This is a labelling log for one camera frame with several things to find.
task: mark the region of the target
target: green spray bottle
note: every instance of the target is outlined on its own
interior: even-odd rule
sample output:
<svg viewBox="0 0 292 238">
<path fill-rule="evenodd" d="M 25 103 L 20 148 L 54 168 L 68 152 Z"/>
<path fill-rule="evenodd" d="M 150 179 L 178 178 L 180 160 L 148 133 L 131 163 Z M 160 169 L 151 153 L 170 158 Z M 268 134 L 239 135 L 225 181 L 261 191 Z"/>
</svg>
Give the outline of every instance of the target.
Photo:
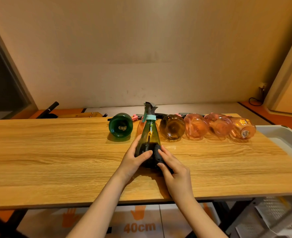
<svg viewBox="0 0 292 238">
<path fill-rule="evenodd" d="M 160 149 L 160 139 L 155 124 L 155 110 L 158 107 L 150 102 L 145 102 L 144 105 L 145 112 L 143 120 L 141 120 L 141 122 L 146 122 L 146 124 L 142 132 L 142 137 L 138 142 L 135 157 L 141 155 L 148 150 L 152 150 L 152 156 L 148 160 L 144 161 L 142 166 L 145 168 L 157 168 L 157 163 L 163 162 L 162 157 L 158 153 L 158 149 Z"/>
</svg>

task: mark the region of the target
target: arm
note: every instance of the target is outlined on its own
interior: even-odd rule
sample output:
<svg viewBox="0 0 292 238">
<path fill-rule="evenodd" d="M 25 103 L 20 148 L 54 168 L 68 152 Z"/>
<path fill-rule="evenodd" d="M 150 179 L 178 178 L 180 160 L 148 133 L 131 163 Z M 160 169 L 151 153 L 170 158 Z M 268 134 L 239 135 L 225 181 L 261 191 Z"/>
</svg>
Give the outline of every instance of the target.
<svg viewBox="0 0 292 238">
<path fill-rule="evenodd" d="M 85 215 L 68 234 L 67 238 L 105 237 L 107 228 L 125 185 L 133 174 L 135 174 L 138 167 L 153 153 L 150 150 L 136 158 L 134 157 L 135 149 L 140 138 L 141 135 L 132 142 L 132 145 L 125 153 L 118 169 L 106 183 Z"/>
<path fill-rule="evenodd" d="M 162 146 L 162 151 L 158 151 L 166 164 L 174 171 L 174 174 L 171 174 L 164 164 L 157 164 L 164 174 L 168 191 L 196 236 L 198 238 L 227 238 L 194 198 L 189 168 L 177 160 L 164 146 Z"/>
</svg>

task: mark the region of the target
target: wooden table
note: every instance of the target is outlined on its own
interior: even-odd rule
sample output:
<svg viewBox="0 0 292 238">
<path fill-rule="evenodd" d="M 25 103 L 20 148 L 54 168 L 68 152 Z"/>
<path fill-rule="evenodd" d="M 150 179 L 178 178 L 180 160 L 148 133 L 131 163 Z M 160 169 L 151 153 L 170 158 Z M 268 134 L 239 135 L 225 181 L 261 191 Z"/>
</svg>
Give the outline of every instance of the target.
<svg viewBox="0 0 292 238">
<path fill-rule="evenodd" d="M 90 204 L 120 164 L 138 122 L 130 138 L 117 142 L 107 118 L 0 120 L 0 208 Z M 248 141 L 207 135 L 162 144 L 190 168 L 198 200 L 292 195 L 292 158 L 259 132 Z M 145 168 L 120 198 L 169 200 L 162 174 Z"/>
</svg>

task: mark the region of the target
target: dark green bottle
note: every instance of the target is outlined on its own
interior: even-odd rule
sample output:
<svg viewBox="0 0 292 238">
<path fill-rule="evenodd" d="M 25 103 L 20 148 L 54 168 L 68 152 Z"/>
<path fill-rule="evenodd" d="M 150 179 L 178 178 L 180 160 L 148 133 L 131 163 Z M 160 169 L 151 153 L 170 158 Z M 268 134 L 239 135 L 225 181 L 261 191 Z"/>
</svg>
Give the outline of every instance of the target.
<svg viewBox="0 0 292 238">
<path fill-rule="evenodd" d="M 143 162 L 142 166 L 146 168 L 156 168 L 156 162 L 155 159 L 155 146 L 160 146 L 160 140 L 158 135 L 158 130 L 156 127 L 156 115 L 155 110 L 158 108 L 155 104 L 145 102 L 145 113 L 144 113 L 144 119 L 146 119 L 146 124 L 144 127 L 144 130 L 142 132 L 142 137 L 140 141 L 138 142 L 136 151 L 135 151 L 135 157 L 141 155 L 142 153 L 152 150 L 153 154 L 152 156 Z"/>
<path fill-rule="evenodd" d="M 133 131 L 132 117 L 126 113 L 115 115 L 109 122 L 109 131 L 112 135 L 119 138 L 125 138 Z"/>
</svg>

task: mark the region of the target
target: forearm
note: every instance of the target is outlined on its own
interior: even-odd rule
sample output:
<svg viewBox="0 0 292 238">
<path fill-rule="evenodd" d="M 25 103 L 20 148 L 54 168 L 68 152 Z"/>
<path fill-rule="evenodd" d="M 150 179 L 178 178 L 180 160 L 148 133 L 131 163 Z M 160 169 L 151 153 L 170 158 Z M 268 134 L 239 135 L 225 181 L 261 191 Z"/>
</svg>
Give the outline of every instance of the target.
<svg viewBox="0 0 292 238">
<path fill-rule="evenodd" d="M 177 206 L 198 238 L 227 238 L 194 198 L 188 198 Z"/>
<path fill-rule="evenodd" d="M 67 237 L 91 238 L 94 234 L 94 237 L 104 238 L 124 186 L 115 173 Z"/>
</svg>

